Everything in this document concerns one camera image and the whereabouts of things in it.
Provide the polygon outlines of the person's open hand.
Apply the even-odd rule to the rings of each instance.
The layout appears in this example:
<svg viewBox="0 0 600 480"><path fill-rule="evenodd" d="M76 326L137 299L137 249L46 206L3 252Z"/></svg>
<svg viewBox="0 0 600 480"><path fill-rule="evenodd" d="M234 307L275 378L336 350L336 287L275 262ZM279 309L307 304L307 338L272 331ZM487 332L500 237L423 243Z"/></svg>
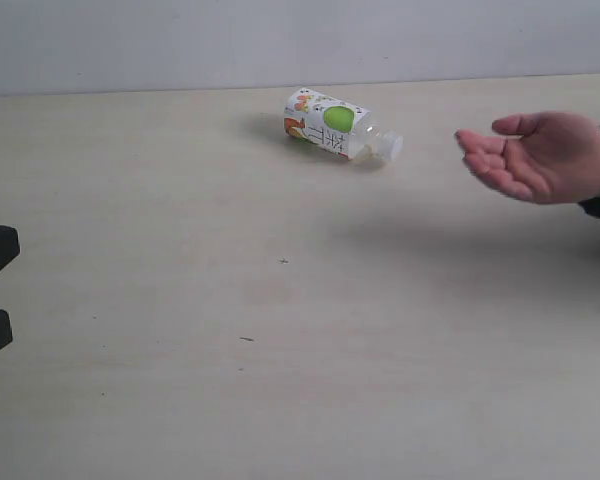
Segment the person's open hand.
<svg viewBox="0 0 600 480"><path fill-rule="evenodd" d="M600 125L577 114L516 114L492 123L492 136L459 130L470 173L484 186L536 205L600 197Z"/></svg>

